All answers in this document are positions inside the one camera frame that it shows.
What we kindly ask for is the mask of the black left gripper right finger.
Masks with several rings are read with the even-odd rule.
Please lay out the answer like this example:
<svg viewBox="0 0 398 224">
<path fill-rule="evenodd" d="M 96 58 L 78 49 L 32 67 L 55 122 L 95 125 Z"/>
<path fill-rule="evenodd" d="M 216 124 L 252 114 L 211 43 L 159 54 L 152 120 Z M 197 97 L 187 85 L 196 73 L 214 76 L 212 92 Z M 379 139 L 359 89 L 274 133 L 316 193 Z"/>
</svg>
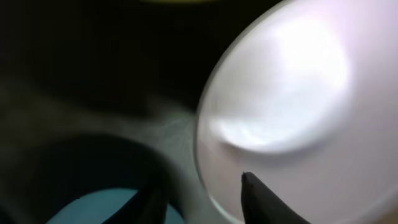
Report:
<svg viewBox="0 0 398 224">
<path fill-rule="evenodd" d="M 252 172 L 241 176 L 241 206 L 245 224 L 310 224 Z"/>
</svg>

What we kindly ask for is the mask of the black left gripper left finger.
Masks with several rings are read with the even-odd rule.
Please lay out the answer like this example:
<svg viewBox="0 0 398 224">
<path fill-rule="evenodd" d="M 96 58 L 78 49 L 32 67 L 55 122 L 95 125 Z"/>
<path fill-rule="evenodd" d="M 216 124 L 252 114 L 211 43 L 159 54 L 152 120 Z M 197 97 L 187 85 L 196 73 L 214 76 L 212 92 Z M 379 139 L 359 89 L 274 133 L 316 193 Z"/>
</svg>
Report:
<svg viewBox="0 0 398 224">
<path fill-rule="evenodd" d="M 103 224 L 164 224 L 168 202 L 165 187 L 146 185 Z"/>
</svg>

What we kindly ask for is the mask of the light blue bowl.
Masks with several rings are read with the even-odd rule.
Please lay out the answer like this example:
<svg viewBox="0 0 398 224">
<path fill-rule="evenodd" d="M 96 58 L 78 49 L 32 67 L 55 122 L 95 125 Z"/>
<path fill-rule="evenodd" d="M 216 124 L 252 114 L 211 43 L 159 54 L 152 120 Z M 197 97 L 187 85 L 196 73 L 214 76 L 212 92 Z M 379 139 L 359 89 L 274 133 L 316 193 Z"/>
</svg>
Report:
<svg viewBox="0 0 398 224">
<path fill-rule="evenodd" d="M 49 224 L 99 224 L 115 214 L 139 190 L 100 190 L 82 196 L 66 205 L 47 223 Z M 181 214 L 168 203 L 165 224 L 184 224 Z"/>
</svg>

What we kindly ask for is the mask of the white bowl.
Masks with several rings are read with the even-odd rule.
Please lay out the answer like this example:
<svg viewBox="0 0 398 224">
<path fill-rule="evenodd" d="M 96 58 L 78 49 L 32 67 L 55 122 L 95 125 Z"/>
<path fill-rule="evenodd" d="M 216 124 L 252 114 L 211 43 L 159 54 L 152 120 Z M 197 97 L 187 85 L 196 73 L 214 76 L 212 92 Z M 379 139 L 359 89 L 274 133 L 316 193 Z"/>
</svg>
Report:
<svg viewBox="0 0 398 224">
<path fill-rule="evenodd" d="M 228 47 L 202 94 L 195 157 L 231 223 L 254 173 L 311 223 L 397 213 L 397 0 L 282 1 Z"/>
</svg>

